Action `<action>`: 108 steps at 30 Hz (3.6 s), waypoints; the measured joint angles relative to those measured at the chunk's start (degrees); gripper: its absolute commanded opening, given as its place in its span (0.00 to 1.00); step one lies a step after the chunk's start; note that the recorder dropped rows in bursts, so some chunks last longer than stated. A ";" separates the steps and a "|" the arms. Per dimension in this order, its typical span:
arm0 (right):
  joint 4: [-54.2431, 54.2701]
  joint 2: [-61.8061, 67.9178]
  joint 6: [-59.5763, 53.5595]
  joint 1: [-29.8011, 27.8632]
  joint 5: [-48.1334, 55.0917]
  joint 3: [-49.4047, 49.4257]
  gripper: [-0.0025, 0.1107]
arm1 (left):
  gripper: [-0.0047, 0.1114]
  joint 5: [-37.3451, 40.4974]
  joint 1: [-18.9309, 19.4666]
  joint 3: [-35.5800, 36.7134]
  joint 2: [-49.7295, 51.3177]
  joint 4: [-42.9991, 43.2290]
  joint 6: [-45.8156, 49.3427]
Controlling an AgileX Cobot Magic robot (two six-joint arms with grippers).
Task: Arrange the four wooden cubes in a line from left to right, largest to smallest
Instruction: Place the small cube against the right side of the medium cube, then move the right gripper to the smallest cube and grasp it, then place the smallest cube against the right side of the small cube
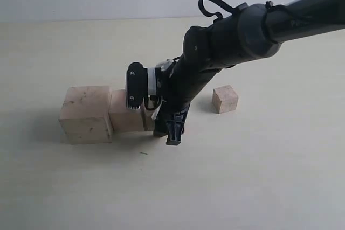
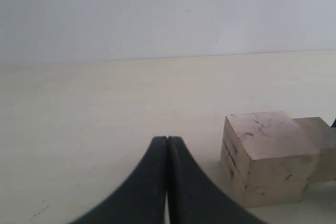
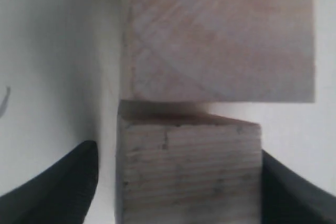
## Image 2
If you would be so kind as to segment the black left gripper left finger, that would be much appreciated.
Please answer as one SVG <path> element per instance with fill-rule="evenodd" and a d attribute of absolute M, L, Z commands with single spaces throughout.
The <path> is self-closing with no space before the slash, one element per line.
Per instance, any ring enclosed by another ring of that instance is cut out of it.
<path fill-rule="evenodd" d="M 73 223 L 164 223 L 167 137 L 154 137 L 129 177 Z"/>

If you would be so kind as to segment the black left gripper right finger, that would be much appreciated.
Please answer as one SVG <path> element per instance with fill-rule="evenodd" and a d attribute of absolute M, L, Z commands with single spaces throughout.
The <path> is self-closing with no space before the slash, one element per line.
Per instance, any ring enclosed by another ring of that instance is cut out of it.
<path fill-rule="evenodd" d="M 181 137 L 168 138 L 168 153 L 170 223 L 264 223 L 230 199 L 207 177 Z"/>

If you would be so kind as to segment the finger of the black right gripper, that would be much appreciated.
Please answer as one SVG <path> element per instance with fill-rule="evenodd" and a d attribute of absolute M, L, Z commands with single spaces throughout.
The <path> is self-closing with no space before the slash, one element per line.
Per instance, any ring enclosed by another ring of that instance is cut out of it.
<path fill-rule="evenodd" d="M 336 127 L 336 119 L 334 120 L 334 122 L 331 124 L 331 128 Z"/>

